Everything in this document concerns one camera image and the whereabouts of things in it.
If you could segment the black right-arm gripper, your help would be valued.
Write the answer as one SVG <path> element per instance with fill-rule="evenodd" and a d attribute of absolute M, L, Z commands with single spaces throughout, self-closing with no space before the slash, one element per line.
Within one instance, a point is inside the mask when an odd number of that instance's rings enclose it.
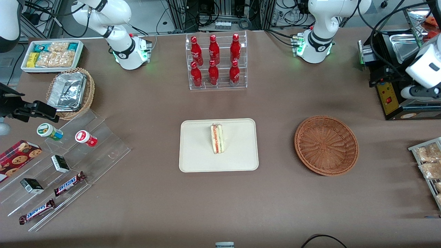
<path fill-rule="evenodd" d="M 59 122 L 57 109 L 41 101 L 33 102 L 32 109 L 28 107 L 30 103 L 22 100 L 25 94 L 13 90 L 5 84 L 0 84 L 0 114 L 1 117 L 17 119 L 28 122 L 31 117 L 40 117 L 54 123 Z"/>

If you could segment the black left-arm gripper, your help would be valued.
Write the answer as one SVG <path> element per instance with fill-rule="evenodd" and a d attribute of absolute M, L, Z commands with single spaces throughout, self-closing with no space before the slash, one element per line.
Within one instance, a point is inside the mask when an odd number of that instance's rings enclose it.
<path fill-rule="evenodd" d="M 411 31 L 388 30 L 385 34 L 373 37 L 373 48 L 377 54 L 398 69 L 406 69 L 415 58 L 416 39 Z M 391 78 L 390 67 L 370 69 L 369 87 L 384 84 Z"/>

